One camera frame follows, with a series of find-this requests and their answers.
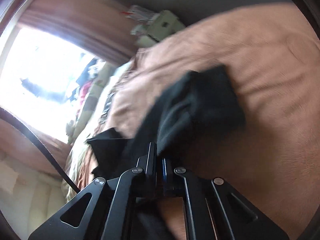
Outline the orange bed blanket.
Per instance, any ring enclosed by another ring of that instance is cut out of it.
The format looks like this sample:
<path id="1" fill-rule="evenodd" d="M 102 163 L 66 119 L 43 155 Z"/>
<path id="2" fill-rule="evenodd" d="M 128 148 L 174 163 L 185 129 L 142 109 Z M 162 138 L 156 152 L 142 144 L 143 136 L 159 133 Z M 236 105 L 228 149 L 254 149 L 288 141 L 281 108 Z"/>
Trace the orange bed blanket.
<path id="1" fill-rule="evenodd" d="M 182 162 L 199 177 L 225 178 L 297 239 L 319 206 L 319 39 L 294 4 L 218 14 L 139 50 L 97 131 L 132 138 L 163 90 L 220 63 L 246 124 L 203 133 Z"/>

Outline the white bedside nightstand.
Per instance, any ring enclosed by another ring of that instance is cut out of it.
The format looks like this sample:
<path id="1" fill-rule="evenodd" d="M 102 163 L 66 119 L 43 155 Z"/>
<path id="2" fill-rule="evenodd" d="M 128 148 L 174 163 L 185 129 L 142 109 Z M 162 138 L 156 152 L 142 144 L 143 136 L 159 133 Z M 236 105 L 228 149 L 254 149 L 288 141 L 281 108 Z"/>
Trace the white bedside nightstand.
<path id="1" fill-rule="evenodd" d="M 163 41 L 185 28 L 180 19 L 169 10 L 163 10 L 153 16 L 146 24 L 139 24 L 131 30 L 131 35 L 136 36 L 135 45 L 138 48 L 148 48 Z"/>

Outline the pink curtain right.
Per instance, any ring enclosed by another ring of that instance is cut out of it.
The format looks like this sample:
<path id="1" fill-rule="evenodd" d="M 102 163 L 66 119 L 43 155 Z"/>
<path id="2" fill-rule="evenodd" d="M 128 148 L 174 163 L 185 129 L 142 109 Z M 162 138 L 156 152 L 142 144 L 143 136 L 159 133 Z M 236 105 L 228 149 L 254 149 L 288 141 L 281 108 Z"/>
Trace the pink curtain right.
<path id="1" fill-rule="evenodd" d="M 127 9 L 113 0 L 33 0 L 19 19 L 21 25 L 63 38 L 121 66 L 138 48 Z"/>

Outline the striped gift bag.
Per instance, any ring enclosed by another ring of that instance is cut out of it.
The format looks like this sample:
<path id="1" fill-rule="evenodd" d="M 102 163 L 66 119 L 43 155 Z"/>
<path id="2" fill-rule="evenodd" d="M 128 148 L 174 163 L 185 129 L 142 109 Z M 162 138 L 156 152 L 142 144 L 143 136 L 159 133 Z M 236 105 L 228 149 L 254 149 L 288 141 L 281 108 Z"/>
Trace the striped gift bag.
<path id="1" fill-rule="evenodd" d="M 121 14 L 144 25 L 150 25 L 159 16 L 159 13 L 139 5 L 132 5 L 127 11 L 122 11 Z"/>

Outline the pile of clothes by window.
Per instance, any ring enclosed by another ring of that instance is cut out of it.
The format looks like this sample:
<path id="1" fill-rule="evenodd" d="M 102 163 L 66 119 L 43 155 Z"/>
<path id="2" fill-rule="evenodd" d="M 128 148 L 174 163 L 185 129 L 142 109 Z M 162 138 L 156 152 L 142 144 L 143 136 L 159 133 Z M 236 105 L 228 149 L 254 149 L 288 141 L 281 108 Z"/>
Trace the pile of clothes by window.
<path id="1" fill-rule="evenodd" d="M 104 64 L 105 61 L 96 57 L 87 64 L 84 71 L 76 80 L 77 87 L 72 91 L 71 97 L 68 99 L 70 102 L 79 100 L 80 103 L 83 103 L 94 79 L 97 77 Z"/>

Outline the black sweatshirt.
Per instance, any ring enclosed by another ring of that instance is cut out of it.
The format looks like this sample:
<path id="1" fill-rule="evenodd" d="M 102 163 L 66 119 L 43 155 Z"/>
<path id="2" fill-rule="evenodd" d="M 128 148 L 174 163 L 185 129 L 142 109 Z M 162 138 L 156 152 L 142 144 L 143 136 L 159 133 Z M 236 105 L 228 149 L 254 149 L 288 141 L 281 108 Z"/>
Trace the black sweatshirt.
<path id="1" fill-rule="evenodd" d="M 98 163 L 92 174 L 119 177 L 148 153 L 152 142 L 158 157 L 175 159 L 205 130 L 225 131 L 244 123 L 244 111 L 223 65 L 190 71 L 161 94 L 132 138 L 110 128 L 88 139 Z"/>

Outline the cream padded headboard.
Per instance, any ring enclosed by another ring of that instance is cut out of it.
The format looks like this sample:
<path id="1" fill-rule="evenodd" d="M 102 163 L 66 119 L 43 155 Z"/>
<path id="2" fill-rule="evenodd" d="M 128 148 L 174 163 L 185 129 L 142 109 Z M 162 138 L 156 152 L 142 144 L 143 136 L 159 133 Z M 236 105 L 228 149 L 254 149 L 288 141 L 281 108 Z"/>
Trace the cream padded headboard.
<path id="1" fill-rule="evenodd" d="M 1 212 L 20 239 L 64 205 L 60 180 L 1 155 Z"/>

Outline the bear print bedding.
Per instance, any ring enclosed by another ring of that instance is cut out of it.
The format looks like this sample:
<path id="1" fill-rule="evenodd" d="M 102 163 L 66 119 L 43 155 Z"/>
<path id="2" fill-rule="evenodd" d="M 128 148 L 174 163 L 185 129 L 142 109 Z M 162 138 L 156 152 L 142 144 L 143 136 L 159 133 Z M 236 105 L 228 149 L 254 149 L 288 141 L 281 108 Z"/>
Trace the bear print bedding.
<path id="1" fill-rule="evenodd" d="M 129 61 L 117 68 L 107 62 L 90 66 L 90 72 L 95 76 L 81 100 L 78 118 L 68 138 L 72 148 L 65 165 L 66 174 L 79 189 L 92 181 L 92 170 L 97 166 L 87 141 L 103 130 L 112 98 L 130 74 L 131 64 L 132 61 Z"/>

